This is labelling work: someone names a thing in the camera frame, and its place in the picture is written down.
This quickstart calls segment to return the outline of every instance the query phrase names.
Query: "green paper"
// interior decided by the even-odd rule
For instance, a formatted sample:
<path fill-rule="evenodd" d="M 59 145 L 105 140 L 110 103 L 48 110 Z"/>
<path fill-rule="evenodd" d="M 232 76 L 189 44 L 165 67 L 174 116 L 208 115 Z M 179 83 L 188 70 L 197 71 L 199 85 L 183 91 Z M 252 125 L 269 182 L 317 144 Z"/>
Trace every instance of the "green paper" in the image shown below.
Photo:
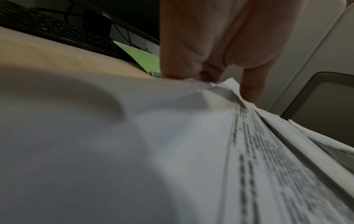
<path fill-rule="evenodd" d="M 128 53 L 142 68 L 150 75 L 161 73 L 160 70 L 160 58 L 141 51 L 139 49 L 127 46 L 125 44 L 114 41 L 120 48 Z"/>

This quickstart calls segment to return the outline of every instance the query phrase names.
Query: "computer monitor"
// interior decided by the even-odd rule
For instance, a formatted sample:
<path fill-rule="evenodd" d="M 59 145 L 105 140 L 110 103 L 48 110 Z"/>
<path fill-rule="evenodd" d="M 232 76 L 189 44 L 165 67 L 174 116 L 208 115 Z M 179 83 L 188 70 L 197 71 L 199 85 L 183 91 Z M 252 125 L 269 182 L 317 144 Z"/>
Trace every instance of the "computer monitor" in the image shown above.
<path fill-rule="evenodd" d="M 160 45 L 159 0 L 72 0 L 72 2 Z"/>

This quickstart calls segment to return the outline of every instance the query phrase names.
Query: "wooden desk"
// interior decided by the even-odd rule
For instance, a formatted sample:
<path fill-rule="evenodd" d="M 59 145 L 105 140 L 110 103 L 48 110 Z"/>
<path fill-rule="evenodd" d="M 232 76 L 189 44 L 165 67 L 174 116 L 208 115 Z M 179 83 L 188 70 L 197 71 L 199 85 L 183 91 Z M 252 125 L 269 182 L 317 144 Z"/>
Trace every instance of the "wooden desk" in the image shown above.
<path fill-rule="evenodd" d="M 138 65 L 4 27 L 0 66 L 154 79 Z"/>

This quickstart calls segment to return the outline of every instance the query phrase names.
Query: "keyboard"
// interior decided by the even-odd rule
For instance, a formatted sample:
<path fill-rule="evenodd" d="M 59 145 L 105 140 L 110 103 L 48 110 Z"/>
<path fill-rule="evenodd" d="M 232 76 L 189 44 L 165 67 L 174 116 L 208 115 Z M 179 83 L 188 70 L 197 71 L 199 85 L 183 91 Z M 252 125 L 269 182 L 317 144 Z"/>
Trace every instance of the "keyboard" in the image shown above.
<path fill-rule="evenodd" d="M 9 1 L 0 0 L 0 26 L 136 63 L 109 37 L 76 29 L 68 23 Z"/>

